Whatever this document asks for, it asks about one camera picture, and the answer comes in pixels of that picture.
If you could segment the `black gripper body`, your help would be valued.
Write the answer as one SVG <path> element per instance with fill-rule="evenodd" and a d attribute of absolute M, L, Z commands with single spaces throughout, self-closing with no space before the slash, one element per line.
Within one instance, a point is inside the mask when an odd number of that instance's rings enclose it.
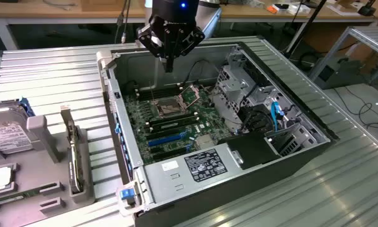
<path fill-rule="evenodd" d="M 170 54 L 170 43 L 179 28 L 197 26 L 197 0 L 154 0 L 149 24 L 161 40 L 165 54 Z"/>

